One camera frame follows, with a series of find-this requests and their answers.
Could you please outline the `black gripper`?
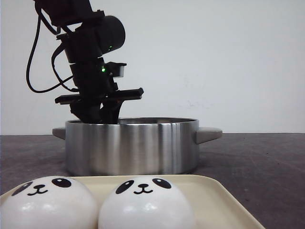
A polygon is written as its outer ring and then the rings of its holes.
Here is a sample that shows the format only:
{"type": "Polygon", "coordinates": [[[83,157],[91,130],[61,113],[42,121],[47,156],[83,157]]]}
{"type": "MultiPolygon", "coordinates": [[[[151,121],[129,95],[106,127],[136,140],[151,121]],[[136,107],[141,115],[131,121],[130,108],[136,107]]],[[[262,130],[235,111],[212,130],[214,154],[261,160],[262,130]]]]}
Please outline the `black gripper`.
{"type": "Polygon", "coordinates": [[[141,99],[144,91],[142,88],[119,90],[114,77],[107,74],[105,64],[103,58],[99,58],[70,65],[79,93],[61,95],[55,103],[70,104],[71,113],[83,123],[118,124],[124,100],[141,99]]]}

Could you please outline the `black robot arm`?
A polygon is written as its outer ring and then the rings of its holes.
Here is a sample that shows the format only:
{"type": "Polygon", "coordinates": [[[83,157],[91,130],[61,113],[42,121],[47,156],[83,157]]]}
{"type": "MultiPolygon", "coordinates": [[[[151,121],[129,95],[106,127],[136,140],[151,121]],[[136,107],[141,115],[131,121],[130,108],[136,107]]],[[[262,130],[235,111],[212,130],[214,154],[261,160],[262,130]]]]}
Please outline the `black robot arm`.
{"type": "Polygon", "coordinates": [[[75,85],[70,95],[57,97],[55,103],[68,104],[84,123],[118,123],[123,102],[143,94],[142,88],[120,91],[114,79],[123,77],[125,64],[103,60],[104,54],[123,46],[123,24],[101,10],[93,11],[87,0],[37,0],[35,10],[38,24],[61,41],[51,60],[66,53],[75,85]]]}

